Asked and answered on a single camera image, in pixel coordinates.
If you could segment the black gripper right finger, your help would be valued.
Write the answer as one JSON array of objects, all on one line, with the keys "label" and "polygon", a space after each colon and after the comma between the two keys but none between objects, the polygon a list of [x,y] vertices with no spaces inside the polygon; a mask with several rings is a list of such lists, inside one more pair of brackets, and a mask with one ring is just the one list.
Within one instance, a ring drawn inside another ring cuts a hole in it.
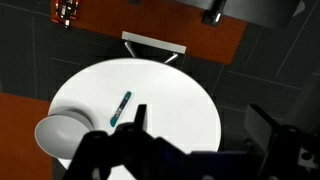
[{"label": "black gripper right finger", "polygon": [[263,151],[259,180],[320,180],[319,136],[277,123],[258,105],[248,105],[244,127]]}]

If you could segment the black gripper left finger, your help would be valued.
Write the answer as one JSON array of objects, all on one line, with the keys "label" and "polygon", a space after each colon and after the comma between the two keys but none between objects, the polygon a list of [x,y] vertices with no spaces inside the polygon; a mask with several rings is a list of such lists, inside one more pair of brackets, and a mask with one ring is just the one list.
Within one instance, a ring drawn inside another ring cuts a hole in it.
[{"label": "black gripper left finger", "polygon": [[136,180],[186,180],[186,155],[144,130],[146,114],[147,105],[141,104],[134,121],[120,124],[112,135],[86,133],[63,180],[107,180],[116,166]]}]

